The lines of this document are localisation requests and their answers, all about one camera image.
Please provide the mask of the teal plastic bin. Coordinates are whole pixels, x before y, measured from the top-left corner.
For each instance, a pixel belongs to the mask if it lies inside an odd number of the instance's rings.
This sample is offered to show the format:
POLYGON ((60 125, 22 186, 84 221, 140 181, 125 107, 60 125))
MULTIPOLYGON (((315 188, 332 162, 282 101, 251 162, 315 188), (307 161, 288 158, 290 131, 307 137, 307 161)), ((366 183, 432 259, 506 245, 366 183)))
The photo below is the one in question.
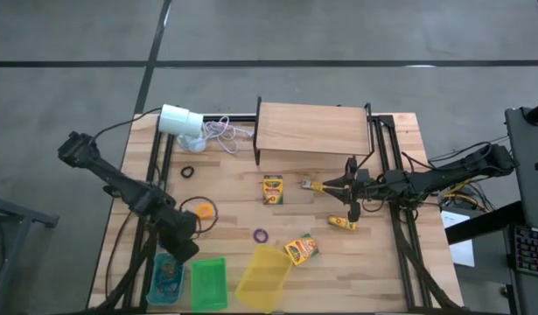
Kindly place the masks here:
POLYGON ((148 294, 146 295, 146 300, 148 304, 160 306, 176 304, 182 292, 184 277, 185 265, 183 263, 178 262, 168 253, 157 254, 154 258, 154 266, 150 288, 148 294), (170 290, 166 287, 160 287, 157 283, 160 269, 166 263, 175 263, 181 266, 181 280, 179 284, 174 287, 173 290, 170 290))

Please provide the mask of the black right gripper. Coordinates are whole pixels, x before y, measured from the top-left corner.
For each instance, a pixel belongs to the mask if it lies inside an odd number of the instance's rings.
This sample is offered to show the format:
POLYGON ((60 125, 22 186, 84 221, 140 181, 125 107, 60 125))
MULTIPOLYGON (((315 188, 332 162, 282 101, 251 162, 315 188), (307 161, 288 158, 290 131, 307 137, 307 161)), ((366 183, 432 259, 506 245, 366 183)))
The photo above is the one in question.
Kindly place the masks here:
POLYGON ((327 193, 349 206, 347 219, 357 222, 361 211, 369 213, 379 211, 385 203, 384 197, 380 196, 377 181, 369 176, 367 169, 360 169, 356 157, 346 160, 345 174, 339 178, 330 179, 323 183, 324 186, 343 186, 343 189, 328 188, 327 193), (379 200, 381 203, 376 208, 367 208, 365 201, 379 200))

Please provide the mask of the backlit computer keyboard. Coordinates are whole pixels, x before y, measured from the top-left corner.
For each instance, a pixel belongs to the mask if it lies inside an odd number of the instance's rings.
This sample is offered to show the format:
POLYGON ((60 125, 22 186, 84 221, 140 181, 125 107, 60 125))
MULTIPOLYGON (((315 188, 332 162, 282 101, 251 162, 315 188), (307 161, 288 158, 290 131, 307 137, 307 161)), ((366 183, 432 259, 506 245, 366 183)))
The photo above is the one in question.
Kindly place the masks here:
POLYGON ((538 277, 538 229, 514 227, 512 245, 514 268, 520 273, 538 277))

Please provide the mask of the white desk lamp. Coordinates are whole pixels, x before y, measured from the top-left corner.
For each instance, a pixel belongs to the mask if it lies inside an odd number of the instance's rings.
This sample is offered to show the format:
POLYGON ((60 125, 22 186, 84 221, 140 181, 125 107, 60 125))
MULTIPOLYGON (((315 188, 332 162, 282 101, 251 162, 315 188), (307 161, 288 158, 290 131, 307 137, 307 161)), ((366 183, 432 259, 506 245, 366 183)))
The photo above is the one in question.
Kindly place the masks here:
POLYGON ((160 111, 158 129, 175 136, 185 151, 200 153, 206 148, 204 116, 201 114, 164 104, 160 111))

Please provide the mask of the yellow translucent plastic bin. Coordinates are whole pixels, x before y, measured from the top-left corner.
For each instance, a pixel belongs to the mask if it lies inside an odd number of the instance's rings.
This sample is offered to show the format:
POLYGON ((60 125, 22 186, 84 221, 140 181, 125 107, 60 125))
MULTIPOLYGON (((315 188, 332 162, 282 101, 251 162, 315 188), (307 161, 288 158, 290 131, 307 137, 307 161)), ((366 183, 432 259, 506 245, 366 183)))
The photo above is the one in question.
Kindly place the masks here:
POLYGON ((282 250, 259 244, 235 290, 236 298, 259 312, 275 311, 291 267, 290 257, 282 250))

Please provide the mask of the dark grey computer panel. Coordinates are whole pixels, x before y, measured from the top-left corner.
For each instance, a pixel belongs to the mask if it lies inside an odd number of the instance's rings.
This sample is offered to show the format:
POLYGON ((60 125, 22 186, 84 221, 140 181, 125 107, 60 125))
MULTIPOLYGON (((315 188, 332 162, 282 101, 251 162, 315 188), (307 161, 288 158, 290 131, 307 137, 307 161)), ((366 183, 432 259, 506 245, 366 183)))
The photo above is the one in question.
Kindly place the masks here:
POLYGON ((516 176, 521 195, 525 222, 538 228, 538 125, 529 123, 523 111, 509 108, 505 111, 507 133, 513 157, 516 160, 516 176))

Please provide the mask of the black desk bar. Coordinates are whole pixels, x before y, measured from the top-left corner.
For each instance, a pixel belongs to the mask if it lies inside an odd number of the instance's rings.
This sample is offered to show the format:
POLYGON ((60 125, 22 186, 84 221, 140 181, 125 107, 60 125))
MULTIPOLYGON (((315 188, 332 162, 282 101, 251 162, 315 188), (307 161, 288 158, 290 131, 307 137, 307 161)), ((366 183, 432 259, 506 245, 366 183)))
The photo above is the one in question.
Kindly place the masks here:
POLYGON ((484 213, 450 226, 445 229, 445 233, 448 243, 452 245, 524 222, 522 204, 520 201, 515 201, 490 213, 484 213))

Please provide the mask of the large orange rubber band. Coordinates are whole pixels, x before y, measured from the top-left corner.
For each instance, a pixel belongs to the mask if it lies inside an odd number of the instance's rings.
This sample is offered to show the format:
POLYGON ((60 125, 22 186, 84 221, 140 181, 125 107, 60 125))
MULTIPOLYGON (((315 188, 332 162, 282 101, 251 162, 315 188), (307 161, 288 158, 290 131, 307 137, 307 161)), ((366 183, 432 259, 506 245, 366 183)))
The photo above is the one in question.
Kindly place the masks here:
POLYGON ((181 266, 175 263, 164 264, 159 272, 157 283, 160 287, 166 287, 173 290, 181 280, 181 266))

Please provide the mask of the Crayola crayon box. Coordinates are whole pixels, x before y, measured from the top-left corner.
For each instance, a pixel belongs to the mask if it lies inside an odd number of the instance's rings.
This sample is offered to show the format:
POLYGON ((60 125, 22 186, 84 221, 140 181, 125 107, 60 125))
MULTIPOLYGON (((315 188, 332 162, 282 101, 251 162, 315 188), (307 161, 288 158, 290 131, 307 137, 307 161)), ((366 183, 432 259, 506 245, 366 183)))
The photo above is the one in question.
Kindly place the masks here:
POLYGON ((283 203, 283 177, 265 175, 262 181, 262 191, 265 205, 281 205, 283 203))
POLYGON ((284 246, 292 263, 298 266, 319 253, 318 245, 310 234, 304 234, 284 246))

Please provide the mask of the wooden shelf riser black legs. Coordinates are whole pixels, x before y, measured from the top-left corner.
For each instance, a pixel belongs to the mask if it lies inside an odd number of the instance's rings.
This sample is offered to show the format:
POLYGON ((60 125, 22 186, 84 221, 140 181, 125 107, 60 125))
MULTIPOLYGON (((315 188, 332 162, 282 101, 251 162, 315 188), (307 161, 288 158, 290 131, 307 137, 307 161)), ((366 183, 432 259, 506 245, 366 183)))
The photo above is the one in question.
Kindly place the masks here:
POLYGON ((374 154, 372 106, 309 105, 257 98, 253 150, 255 163, 262 151, 298 151, 335 155, 374 154))

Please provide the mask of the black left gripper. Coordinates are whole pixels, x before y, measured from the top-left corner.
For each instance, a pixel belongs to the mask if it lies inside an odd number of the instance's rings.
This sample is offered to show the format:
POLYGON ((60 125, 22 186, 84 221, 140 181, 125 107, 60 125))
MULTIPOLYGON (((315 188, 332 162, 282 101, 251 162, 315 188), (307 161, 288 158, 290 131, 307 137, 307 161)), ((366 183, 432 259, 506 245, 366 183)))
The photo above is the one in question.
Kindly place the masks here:
POLYGON ((198 216, 189 211, 163 209, 157 215, 159 240, 178 262, 185 263, 199 252, 199 246, 192 239, 197 221, 198 216))

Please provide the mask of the white paper sheet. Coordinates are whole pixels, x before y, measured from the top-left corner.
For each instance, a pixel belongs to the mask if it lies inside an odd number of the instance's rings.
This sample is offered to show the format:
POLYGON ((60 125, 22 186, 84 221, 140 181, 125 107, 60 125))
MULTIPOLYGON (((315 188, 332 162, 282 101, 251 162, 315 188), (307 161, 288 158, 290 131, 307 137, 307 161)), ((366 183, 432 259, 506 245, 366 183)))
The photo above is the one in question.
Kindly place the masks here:
MULTIPOLYGON (((444 228, 450 228, 454 225, 468 221, 471 217, 464 214, 442 211, 442 222, 444 228)), ((462 241, 450 245, 451 257, 455 264, 467 267, 475 267, 473 240, 462 241)))

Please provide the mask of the green plastic basket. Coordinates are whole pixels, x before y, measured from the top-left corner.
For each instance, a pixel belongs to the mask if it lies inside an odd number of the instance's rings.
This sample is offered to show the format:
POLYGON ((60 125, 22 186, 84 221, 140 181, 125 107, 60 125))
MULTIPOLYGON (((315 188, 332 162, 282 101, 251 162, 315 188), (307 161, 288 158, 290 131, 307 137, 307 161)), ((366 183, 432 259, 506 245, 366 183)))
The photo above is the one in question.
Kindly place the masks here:
POLYGON ((227 266, 224 257, 197 260, 191 264, 191 308, 214 312, 228 307, 227 266))

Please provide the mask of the grey metal cart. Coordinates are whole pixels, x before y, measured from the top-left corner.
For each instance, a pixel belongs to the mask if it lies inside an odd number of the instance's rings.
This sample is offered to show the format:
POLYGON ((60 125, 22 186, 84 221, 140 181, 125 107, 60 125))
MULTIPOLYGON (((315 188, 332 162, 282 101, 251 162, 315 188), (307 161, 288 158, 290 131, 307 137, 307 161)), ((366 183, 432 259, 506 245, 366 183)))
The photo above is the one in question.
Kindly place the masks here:
POLYGON ((0 269, 0 311, 3 306, 4 295, 8 292, 12 273, 17 265, 17 260, 24 246, 28 231, 32 223, 41 223, 46 228, 55 228, 59 221, 58 215, 49 215, 27 207, 0 199, 0 218, 16 221, 18 223, 17 234, 11 241, 3 256, 3 264, 0 269))

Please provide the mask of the yellow glue stick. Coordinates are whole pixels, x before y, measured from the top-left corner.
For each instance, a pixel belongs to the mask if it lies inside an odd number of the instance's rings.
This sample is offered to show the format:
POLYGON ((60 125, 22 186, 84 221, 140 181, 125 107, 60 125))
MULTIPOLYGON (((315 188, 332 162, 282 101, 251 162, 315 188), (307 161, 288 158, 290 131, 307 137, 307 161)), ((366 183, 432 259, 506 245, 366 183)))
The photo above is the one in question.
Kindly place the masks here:
POLYGON ((348 231, 354 231, 356 229, 356 223, 350 222, 347 218, 338 216, 329 216, 328 223, 334 227, 342 228, 348 231))
POLYGON ((311 190, 311 191, 323 193, 325 191, 326 185, 319 182, 312 181, 307 178, 303 178, 301 182, 301 188, 305 190, 311 190))

